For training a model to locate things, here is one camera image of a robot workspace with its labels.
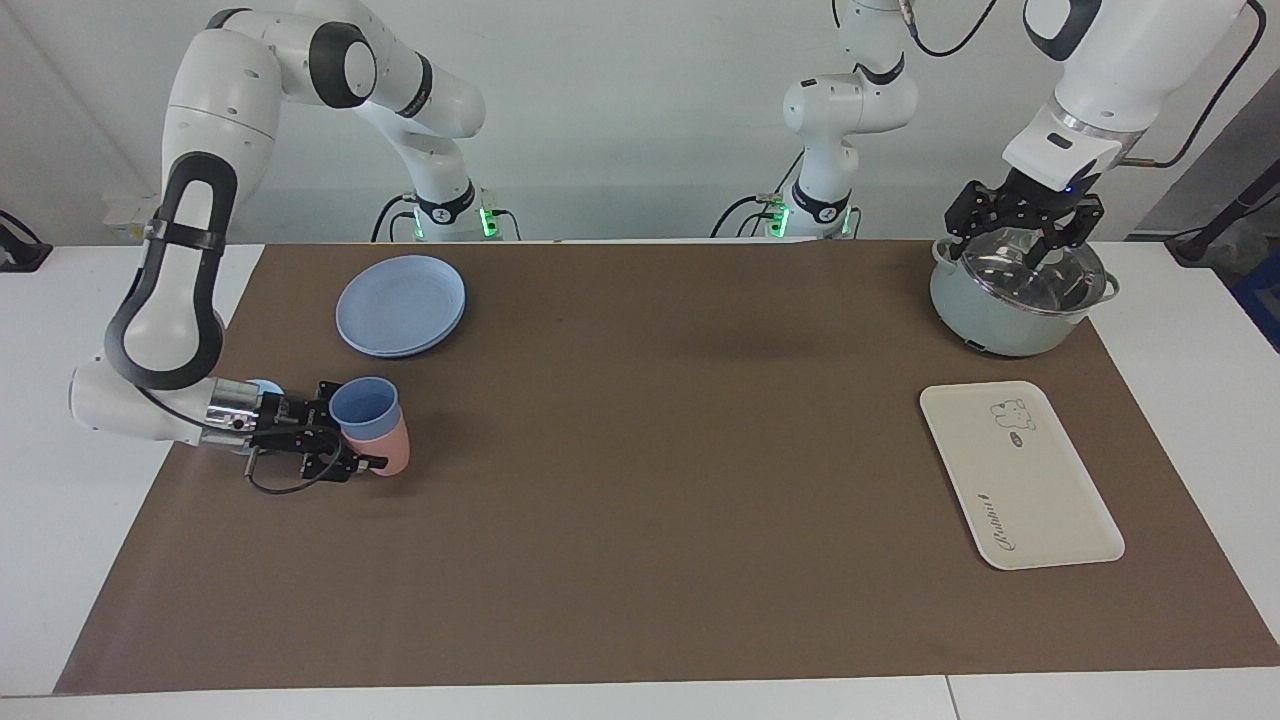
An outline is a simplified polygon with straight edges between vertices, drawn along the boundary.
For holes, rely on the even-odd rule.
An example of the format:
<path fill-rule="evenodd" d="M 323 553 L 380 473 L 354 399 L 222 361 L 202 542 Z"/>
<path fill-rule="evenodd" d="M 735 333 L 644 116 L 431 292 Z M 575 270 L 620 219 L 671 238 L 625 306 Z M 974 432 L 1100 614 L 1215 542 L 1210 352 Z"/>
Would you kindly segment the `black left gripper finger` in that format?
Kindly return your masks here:
<path fill-rule="evenodd" d="M 957 261 L 974 238 L 1009 227 L 1016 214 L 1015 193 L 1002 186 L 992 188 L 979 179 L 969 181 L 945 211 L 946 229 L 955 238 L 947 258 Z"/>
<path fill-rule="evenodd" d="M 1060 249 L 1080 247 L 1105 214 L 1098 195 L 1085 195 L 1074 208 L 1065 225 L 1043 219 L 1036 227 L 1038 240 L 1027 251 L 1027 266 L 1039 268 L 1046 258 Z"/>

